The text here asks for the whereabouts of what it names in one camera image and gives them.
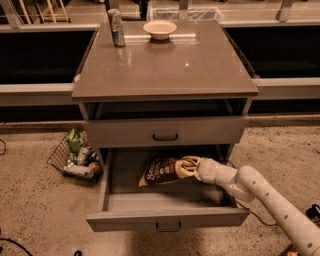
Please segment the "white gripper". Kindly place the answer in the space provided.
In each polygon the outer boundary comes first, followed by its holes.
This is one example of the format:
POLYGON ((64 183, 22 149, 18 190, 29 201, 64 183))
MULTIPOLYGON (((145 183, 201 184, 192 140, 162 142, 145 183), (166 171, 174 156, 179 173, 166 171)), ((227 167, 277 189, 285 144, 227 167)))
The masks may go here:
POLYGON ((175 168, 179 179, 195 177, 206 184, 226 185, 230 182, 229 167, 219 162, 198 156, 184 156, 183 160, 192 163, 196 167, 178 166, 175 168))

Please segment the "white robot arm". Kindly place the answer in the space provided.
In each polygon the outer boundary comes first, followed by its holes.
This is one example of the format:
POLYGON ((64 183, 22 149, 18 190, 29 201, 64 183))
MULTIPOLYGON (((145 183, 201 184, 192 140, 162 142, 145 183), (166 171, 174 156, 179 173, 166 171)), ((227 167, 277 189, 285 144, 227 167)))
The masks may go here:
POLYGON ((178 176, 222 187, 236 199, 257 198, 275 219, 301 256, 320 256, 320 228, 281 195, 255 168, 239 169, 211 158, 186 156, 178 161, 178 176))

